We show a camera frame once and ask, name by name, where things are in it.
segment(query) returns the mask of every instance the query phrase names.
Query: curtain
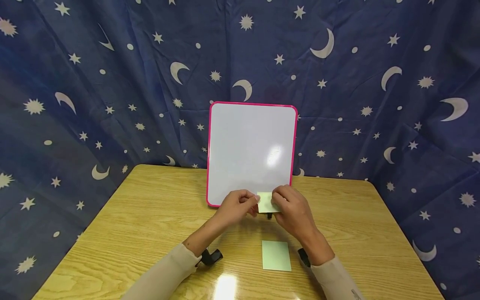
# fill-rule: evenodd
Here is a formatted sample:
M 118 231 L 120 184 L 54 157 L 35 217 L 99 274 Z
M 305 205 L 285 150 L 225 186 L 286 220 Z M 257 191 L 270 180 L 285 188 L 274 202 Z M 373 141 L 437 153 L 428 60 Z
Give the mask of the curtain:
M 294 175 L 370 181 L 444 297 L 480 299 L 478 19 L 476 0 L 1 1 L 0 299 L 30 299 L 135 165 L 206 168 L 219 100 L 294 105 Z

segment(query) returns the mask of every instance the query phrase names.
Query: black clip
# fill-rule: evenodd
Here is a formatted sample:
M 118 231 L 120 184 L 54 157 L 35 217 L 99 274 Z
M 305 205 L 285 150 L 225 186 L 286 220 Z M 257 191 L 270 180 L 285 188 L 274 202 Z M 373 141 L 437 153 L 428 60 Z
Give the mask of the black clip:
M 202 259 L 200 260 L 204 265 L 214 265 L 216 262 L 223 258 L 222 252 L 219 249 L 213 251 L 212 254 L 205 249 L 202 253 Z
M 300 248 L 298 250 L 298 253 L 300 255 L 300 259 L 301 261 L 303 261 L 303 263 L 310 268 L 311 264 L 310 264 L 310 261 L 308 260 L 308 255 L 307 253 L 305 252 L 305 250 L 303 248 Z

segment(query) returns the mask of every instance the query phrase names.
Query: green sticky note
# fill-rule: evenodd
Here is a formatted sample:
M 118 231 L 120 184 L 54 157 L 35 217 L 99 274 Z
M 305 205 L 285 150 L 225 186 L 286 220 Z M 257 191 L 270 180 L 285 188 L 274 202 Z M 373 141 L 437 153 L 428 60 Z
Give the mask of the green sticky note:
M 288 243 L 284 241 L 262 241 L 262 260 L 264 270 L 292 271 Z
M 258 192 L 257 195 L 260 196 L 260 202 L 258 203 L 258 212 L 259 213 L 278 213 L 280 209 L 272 204 L 272 193 L 271 192 Z

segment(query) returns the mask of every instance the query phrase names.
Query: whiteboard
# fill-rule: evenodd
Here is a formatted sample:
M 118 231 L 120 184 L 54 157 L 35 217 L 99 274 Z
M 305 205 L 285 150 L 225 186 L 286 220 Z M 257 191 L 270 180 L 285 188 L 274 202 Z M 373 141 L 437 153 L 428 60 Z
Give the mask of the whiteboard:
M 271 192 L 291 184 L 297 109 L 293 106 L 214 102 L 210 106 L 207 193 L 220 206 L 233 190 Z

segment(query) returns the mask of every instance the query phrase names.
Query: wooden table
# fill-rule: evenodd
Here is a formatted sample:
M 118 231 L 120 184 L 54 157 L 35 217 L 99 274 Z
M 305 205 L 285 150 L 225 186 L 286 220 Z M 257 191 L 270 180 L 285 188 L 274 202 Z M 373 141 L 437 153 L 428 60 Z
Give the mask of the wooden table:
M 34 299 L 119 299 L 214 214 L 205 177 L 202 169 L 135 167 Z M 369 182 L 294 177 L 292 185 L 367 299 L 443 299 Z M 292 272 L 262 269 L 262 240 L 289 242 Z M 300 245 L 275 219 L 248 216 L 216 248 L 224 258 L 199 267 L 172 299 L 321 299 L 297 256 Z

